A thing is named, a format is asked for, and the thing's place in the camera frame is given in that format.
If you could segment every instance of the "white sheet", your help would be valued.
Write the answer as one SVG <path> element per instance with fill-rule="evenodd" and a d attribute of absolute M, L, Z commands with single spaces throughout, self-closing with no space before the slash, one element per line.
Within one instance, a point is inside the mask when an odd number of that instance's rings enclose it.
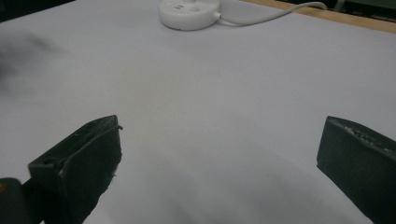
<path fill-rule="evenodd" d="M 327 116 L 396 138 L 396 35 L 298 14 L 179 32 L 158 5 L 77 0 L 0 24 L 0 176 L 26 181 L 117 114 L 122 162 L 87 224 L 371 223 L 316 155 Z"/>

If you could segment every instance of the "white wire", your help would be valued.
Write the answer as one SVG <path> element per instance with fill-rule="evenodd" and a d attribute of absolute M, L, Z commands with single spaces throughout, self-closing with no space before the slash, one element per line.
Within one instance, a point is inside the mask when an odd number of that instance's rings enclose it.
<path fill-rule="evenodd" d="M 274 20 L 276 18 L 286 16 L 289 13 L 291 13 L 292 11 L 294 11 L 294 10 L 300 8 L 300 7 L 320 7 L 323 10 L 327 9 L 326 5 L 324 5 L 321 2 L 309 2 L 309 3 L 303 3 L 303 4 L 300 4 L 300 5 L 296 5 L 296 6 L 291 7 L 289 9 L 285 10 L 285 11 L 276 13 L 276 14 L 268 16 L 268 17 L 259 18 L 257 20 L 253 20 L 253 21 L 240 21 L 240 20 L 236 20 L 236 19 L 233 19 L 233 18 L 229 18 L 229 17 L 223 16 L 223 15 L 220 15 L 220 19 L 224 20 L 224 21 L 227 21 L 229 23 L 232 23 L 232 24 L 241 25 L 241 26 L 248 26 L 248 25 L 259 24 L 259 23 L 266 22 L 266 21 L 271 21 L 271 20 Z"/>

